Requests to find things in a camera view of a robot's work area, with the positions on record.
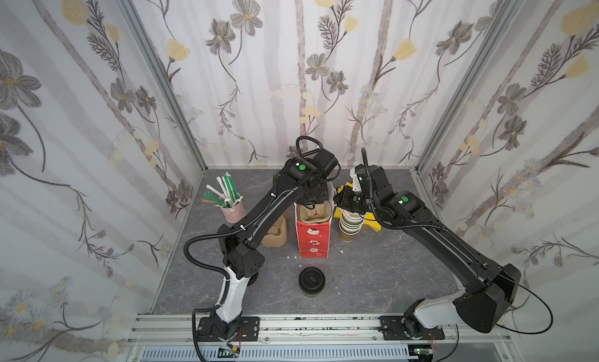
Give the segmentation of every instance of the black mounting plate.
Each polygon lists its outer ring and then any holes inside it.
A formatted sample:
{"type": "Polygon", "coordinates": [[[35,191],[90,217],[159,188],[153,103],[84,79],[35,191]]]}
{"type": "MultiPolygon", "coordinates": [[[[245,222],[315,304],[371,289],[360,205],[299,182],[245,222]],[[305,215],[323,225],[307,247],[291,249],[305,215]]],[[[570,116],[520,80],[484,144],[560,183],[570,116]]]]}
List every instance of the black mounting plate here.
{"type": "MultiPolygon", "coordinates": [[[[258,341],[258,332],[260,329],[260,318],[257,316],[242,316],[239,318],[239,326],[241,328],[241,341],[258,341]]],[[[199,319],[199,326],[197,331],[198,342],[206,342],[206,341],[219,341],[218,336],[214,335],[212,330],[212,323],[210,322],[210,317],[205,316],[204,318],[199,319]]]]}
{"type": "MultiPolygon", "coordinates": [[[[403,316],[381,316],[380,319],[380,331],[383,333],[385,340],[413,340],[411,337],[404,334],[401,319],[403,316]]],[[[431,328],[428,330],[437,340],[445,340],[445,333],[442,328],[431,328]]],[[[430,340],[430,335],[422,336],[418,340],[430,340]]]]}

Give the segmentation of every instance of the metal frame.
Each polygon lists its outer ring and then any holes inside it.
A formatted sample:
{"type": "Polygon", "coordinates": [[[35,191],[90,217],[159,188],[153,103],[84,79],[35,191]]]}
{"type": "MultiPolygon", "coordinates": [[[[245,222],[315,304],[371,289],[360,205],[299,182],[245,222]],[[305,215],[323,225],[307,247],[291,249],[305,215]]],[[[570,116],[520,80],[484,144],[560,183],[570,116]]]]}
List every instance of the metal frame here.
{"type": "Polygon", "coordinates": [[[135,41],[141,50],[144,59],[146,60],[146,64],[161,89],[162,96],[165,98],[168,107],[173,112],[173,118],[177,122],[177,126],[183,135],[183,139],[192,153],[192,157],[196,166],[200,171],[205,171],[208,169],[206,161],[204,161],[204,157],[202,157],[202,153],[200,152],[198,145],[196,145],[195,138],[193,137],[193,134],[191,133],[191,130],[189,129],[189,126],[185,120],[185,115],[177,103],[175,93],[171,88],[171,84],[168,81],[163,67],[161,67],[160,58],[154,51],[154,47],[150,42],[150,38],[148,37],[144,26],[141,23],[141,19],[139,18],[139,14],[135,9],[133,1],[116,0],[116,4],[123,14],[125,20],[129,24],[129,29],[131,29],[135,41]]]}
{"type": "MultiPolygon", "coordinates": [[[[336,345],[336,344],[422,344],[422,341],[385,341],[378,331],[382,315],[400,313],[348,314],[261,314],[258,341],[245,345],[336,345]]],[[[521,362],[507,330],[496,327],[488,334],[466,325],[458,326],[460,344],[493,343],[501,358],[521,362]]],[[[455,343],[455,326],[445,326],[445,340],[455,343]]],[[[137,362],[145,346],[192,346],[191,315],[139,315],[125,346],[131,348],[128,361],[137,362]]]]}
{"type": "Polygon", "coordinates": [[[512,19],[516,16],[523,1],[524,0],[505,0],[503,7],[499,10],[496,20],[493,21],[493,24],[489,28],[489,33],[484,37],[483,44],[480,46],[474,60],[462,78],[456,93],[447,104],[437,127],[431,135],[430,141],[424,148],[420,160],[418,161],[418,165],[416,166],[416,171],[420,172],[420,169],[428,166],[428,163],[432,159],[441,140],[448,132],[451,122],[453,122],[453,119],[460,110],[460,106],[462,106],[462,103],[482,73],[485,65],[489,62],[495,47],[501,40],[503,34],[507,31],[507,28],[510,26],[512,19]]]}

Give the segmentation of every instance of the white arm segment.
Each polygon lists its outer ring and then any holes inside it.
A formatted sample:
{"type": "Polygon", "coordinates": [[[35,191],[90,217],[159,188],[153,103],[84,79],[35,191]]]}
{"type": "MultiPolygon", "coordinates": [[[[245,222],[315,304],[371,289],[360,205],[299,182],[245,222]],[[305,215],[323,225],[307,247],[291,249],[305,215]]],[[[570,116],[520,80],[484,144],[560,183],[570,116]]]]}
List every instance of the white arm segment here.
{"type": "MultiPolygon", "coordinates": [[[[241,278],[237,279],[235,273],[229,268],[226,267],[225,270],[229,273],[230,284],[229,284],[229,293],[226,296],[225,303],[221,305],[218,309],[216,309],[216,314],[221,318],[221,320],[225,323],[229,323],[239,316],[241,313],[241,302],[243,301],[243,295],[246,293],[247,282],[250,278],[241,278]]],[[[221,298],[223,297],[223,292],[225,291],[225,283],[226,279],[223,278],[223,285],[221,287],[221,295],[219,296],[219,303],[221,302],[221,298]]]]}
{"type": "Polygon", "coordinates": [[[464,291],[454,294],[424,300],[416,306],[414,316],[424,328],[434,328],[446,324],[463,324],[464,321],[458,315],[453,300],[463,295],[464,291]]]}

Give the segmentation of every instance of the pink cup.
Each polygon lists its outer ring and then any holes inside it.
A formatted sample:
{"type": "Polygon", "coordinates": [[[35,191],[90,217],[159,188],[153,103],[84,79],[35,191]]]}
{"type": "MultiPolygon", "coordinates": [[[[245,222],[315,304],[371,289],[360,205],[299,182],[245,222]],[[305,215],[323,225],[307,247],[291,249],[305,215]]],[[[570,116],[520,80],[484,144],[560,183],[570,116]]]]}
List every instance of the pink cup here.
{"type": "Polygon", "coordinates": [[[232,208],[221,208],[227,222],[233,224],[239,222],[244,216],[246,216],[246,209],[243,206],[243,200],[232,208]]]}

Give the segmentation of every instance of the vent grille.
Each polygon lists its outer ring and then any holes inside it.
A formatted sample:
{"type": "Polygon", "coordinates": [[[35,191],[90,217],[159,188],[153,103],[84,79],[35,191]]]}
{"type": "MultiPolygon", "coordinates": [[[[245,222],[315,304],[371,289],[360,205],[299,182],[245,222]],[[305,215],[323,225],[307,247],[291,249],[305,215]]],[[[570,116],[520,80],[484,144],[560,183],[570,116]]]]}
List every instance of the vent grille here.
{"type": "MultiPolygon", "coordinates": [[[[396,361],[417,360],[407,345],[245,345],[239,358],[217,358],[220,346],[200,346],[207,361],[396,361]]],[[[197,362],[192,346],[146,346],[141,362],[197,362]]]]}

